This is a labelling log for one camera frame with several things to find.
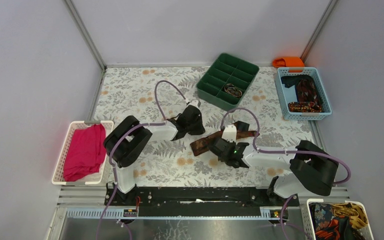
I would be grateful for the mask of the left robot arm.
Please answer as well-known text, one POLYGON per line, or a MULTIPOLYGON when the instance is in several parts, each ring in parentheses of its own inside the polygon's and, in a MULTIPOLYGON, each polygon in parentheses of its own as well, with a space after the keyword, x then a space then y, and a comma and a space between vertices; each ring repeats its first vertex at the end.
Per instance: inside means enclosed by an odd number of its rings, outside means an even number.
POLYGON ((205 133, 198 100, 187 103, 176 117, 162 123, 140 123, 133 115, 126 117, 104 140, 103 146, 113 168, 116 199, 124 206, 135 200, 136 186, 131 166, 138 159, 148 142, 176 141, 185 135, 205 133))

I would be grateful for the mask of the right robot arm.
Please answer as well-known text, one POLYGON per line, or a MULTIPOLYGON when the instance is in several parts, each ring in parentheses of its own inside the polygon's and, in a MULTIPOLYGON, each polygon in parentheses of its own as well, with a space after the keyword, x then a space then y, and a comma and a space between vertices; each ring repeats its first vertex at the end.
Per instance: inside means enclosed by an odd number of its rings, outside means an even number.
POLYGON ((209 144, 209 150, 219 161, 233 168, 264 167, 287 170, 290 173, 272 180, 267 201, 281 205, 289 196, 309 191, 329 196, 339 164, 308 140, 296 148, 254 147, 247 142, 229 142, 221 137, 209 144))

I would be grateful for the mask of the brown red floral tie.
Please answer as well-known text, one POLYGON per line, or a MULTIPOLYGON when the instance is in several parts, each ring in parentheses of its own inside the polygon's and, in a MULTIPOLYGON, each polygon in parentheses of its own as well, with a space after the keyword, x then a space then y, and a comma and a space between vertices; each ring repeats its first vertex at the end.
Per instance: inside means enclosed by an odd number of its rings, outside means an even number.
MULTIPOLYGON (((256 130, 249 130, 249 124, 242 122, 242 121, 236 121, 233 123, 233 125, 236 127, 236 139, 244 139, 244 138, 250 138, 255 137, 257 135, 256 130)), ((195 157, 206 153, 209 151, 209 146, 212 145, 216 139, 219 139, 222 137, 223 131, 219 130, 215 133, 212 133, 206 137, 200 138, 192 143, 190 143, 191 150, 193 152, 193 155, 195 157)))

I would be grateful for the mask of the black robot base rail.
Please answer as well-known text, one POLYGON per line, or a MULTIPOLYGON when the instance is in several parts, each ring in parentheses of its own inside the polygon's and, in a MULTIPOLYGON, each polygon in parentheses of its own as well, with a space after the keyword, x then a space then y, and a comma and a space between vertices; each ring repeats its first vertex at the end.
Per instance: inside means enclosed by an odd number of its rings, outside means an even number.
POLYGON ((286 199, 266 187, 106 187, 104 204, 130 207, 129 217, 272 217, 286 199))

